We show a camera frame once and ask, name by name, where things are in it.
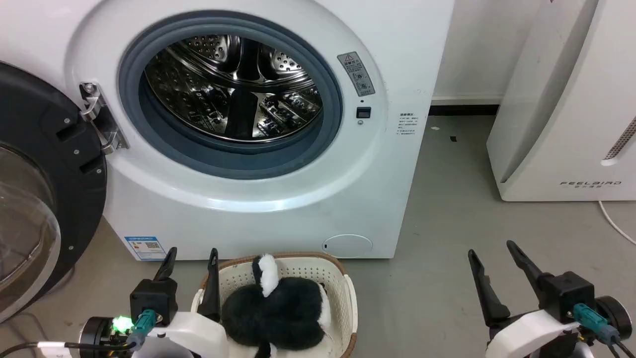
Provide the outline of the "white air purifier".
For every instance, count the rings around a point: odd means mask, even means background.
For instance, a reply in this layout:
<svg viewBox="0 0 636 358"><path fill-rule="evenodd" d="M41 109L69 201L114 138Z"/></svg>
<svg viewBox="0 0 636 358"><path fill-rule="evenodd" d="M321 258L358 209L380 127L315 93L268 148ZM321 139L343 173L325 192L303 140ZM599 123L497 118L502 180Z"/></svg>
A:
<svg viewBox="0 0 636 358"><path fill-rule="evenodd" d="M504 201L636 201L636 0L541 0L486 147Z"/></svg>

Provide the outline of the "metal door hinge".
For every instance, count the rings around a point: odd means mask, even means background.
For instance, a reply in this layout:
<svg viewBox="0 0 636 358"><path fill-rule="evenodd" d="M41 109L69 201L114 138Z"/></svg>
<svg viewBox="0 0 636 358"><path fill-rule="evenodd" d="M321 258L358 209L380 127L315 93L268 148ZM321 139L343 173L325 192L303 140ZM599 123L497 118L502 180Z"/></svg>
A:
<svg viewBox="0 0 636 358"><path fill-rule="evenodd" d="M82 82L78 88L85 106L80 115L97 132L102 153L107 156L116 150L128 149L129 143L114 119L100 86Z"/></svg>

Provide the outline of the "small printed text label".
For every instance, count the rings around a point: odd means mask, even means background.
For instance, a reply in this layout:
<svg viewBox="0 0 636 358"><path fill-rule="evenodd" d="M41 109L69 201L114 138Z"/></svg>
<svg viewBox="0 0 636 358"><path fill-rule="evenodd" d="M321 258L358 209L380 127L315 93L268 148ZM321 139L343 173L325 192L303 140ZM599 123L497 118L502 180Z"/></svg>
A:
<svg viewBox="0 0 636 358"><path fill-rule="evenodd" d="M420 122L416 113L401 113L397 118L395 133L398 136L416 135Z"/></svg>

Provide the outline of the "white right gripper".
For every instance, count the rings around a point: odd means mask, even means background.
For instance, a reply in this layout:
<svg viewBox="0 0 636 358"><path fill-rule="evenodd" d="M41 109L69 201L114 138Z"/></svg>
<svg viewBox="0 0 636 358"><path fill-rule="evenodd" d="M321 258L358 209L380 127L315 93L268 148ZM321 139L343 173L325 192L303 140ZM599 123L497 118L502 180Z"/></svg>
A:
<svg viewBox="0 0 636 358"><path fill-rule="evenodd" d="M516 266L521 269L531 284L538 300L543 299L539 279L543 272L513 242L507 240L507 249ZM506 305L502 304L485 274L484 266L474 250L468 251L468 260L473 274L477 296L483 313L484 323L491 328L491 340L485 352L485 358L540 358L540 350L552 340L570 331L574 337L571 352L566 349L565 358L582 358L582 341L577 329L580 324L574 319L574 310L565 314L565 320L556 319L546 310L531 311L515 317L510 316Z"/></svg>

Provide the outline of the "blue energy label sticker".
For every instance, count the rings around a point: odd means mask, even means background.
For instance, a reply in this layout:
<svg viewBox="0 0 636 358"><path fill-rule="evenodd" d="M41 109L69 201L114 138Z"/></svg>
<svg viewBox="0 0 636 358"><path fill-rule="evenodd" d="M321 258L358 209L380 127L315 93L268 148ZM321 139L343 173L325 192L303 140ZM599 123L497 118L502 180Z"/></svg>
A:
<svg viewBox="0 0 636 358"><path fill-rule="evenodd" d="M163 261L166 251L156 237L125 237L125 241L140 261Z"/></svg>

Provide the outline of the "grey warning sticker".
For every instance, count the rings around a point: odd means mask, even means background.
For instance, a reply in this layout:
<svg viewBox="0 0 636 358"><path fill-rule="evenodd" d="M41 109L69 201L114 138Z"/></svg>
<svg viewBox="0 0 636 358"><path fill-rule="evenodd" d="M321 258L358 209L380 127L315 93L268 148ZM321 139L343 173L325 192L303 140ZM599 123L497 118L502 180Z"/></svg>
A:
<svg viewBox="0 0 636 358"><path fill-rule="evenodd" d="M348 52L337 56L359 97L375 94L372 79L357 52Z"/></svg>

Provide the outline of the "beige perforated laundry basket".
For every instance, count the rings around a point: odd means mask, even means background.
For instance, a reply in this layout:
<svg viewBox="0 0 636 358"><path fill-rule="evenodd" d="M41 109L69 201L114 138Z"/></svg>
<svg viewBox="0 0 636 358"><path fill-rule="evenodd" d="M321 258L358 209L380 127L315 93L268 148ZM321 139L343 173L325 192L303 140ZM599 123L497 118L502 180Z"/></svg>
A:
<svg viewBox="0 0 636 358"><path fill-rule="evenodd" d="M320 344L304 351L277 348L275 358L352 358L357 341L358 305L352 279L336 258L318 252L291 252L273 254L279 278L302 277L324 285L330 304L331 321L325 328ZM247 256L220 263L218 293L221 305L232 292L255 283L252 261ZM195 293L189 311L197 312L208 286L207 274ZM254 358L257 347L229 341L229 358Z"/></svg>

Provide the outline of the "white front-load washing machine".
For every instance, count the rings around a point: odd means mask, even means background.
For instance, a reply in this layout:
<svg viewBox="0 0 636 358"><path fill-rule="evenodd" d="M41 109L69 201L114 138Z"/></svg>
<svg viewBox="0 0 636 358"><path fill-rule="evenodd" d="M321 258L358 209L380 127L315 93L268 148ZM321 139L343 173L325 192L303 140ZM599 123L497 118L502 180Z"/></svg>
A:
<svg viewBox="0 0 636 358"><path fill-rule="evenodd" d="M125 237L156 237L178 259L322 252L338 234L392 258L426 127L455 0L0 0L0 63L50 84L85 109L97 83L129 148L105 155L101 219ZM121 59L146 28L194 11L250 14L305 35L327 56L343 98L340 132L313 163L276 178L225 179L175 163L141 138L123 109ZM359 97L337 56L357 52L375 94ZM372 108L357 119L356 108ZM398 136L401 113L416 135Z"/></svg>

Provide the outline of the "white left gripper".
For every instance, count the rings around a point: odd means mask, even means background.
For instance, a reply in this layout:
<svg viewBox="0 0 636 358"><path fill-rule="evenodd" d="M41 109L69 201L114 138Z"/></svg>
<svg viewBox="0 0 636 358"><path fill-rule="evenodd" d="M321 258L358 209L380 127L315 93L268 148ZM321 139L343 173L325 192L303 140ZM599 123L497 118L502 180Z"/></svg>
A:
<svg viewBox="0 0 636 358"><path fill-rule="evenodd" d="M153 281L170 278L177 247L171 247ZM178 311L166 327L153 328L133 358L230 358L229 342L221 326L220 265L216 248L211 250L207 278L197 312Z"/></svg>

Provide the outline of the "grey rubber door gasket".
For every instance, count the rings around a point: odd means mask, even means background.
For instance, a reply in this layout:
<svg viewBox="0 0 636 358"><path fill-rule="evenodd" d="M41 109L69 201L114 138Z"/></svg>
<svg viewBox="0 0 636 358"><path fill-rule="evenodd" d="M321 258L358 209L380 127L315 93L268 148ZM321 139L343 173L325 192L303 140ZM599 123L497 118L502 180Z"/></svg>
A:
<svg viewBox="0 0 636 358"><path fill-rule="evenodd" d="M285 140L252 144L216 140L179 122L149 89L145 67L169 45L206 34L253 39L295 59L322 96L320 120ZM118 86L126 116L147 144L175 163L225 179L260 180L297 172L327 151L343 122L341 86L327 56L290 27L235 11L194 11L153 23L124 52Z"/></svg>

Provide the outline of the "washing machine door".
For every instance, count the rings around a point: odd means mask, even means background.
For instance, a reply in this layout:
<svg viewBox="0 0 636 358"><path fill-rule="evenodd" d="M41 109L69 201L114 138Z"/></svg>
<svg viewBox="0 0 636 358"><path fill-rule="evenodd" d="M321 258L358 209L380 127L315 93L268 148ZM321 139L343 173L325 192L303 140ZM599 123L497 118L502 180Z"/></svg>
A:
<svg viewBox="0 0 636 358"><path fill-rule="evenodd" d="M0 63L0 323L61 281L105 205L107 165L78 106Z"/></svg>

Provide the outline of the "black and white plush toy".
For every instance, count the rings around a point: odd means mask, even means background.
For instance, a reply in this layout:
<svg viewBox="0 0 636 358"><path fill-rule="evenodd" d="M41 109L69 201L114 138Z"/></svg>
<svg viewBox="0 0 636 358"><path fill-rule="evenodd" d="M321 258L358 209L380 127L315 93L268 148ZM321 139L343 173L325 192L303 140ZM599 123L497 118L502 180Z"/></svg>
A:
<svg viewBox="0 0 636 358"><path fill-rule="evenodd" d="M254 358L276 358L280 349L304 351L320 344L331 325L323 284L280 278L273 255L253 259L255 283L232 292L221 306L221 324L236 344L256 347Z"/></svg>

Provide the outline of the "oval drain filter cover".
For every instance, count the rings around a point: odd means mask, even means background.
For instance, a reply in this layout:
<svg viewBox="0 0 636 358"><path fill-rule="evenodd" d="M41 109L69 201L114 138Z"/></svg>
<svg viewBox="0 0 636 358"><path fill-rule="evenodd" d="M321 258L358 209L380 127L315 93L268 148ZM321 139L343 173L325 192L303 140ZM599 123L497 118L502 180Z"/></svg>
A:
<svg viewBox="0 0 636 358"><path fill-rule="evenodd" d="M355 259L371 252L373 243L358 234L338 234L325 240L321 249L334 258Z"/></svg>

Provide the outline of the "stainless steel washing machine drum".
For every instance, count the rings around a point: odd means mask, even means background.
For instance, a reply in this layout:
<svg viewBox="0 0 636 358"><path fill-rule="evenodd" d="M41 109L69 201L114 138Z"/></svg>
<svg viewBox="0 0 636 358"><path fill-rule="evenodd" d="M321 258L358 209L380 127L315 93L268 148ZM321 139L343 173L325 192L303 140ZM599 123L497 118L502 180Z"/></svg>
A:
<svg viewBox="0 0 636 358"><path fill-rule="evenodd" d="M182 39L146 64L158 102L179 122L234 143L271 143L320 120L322 96L282 50L231 34Z"/></svg>

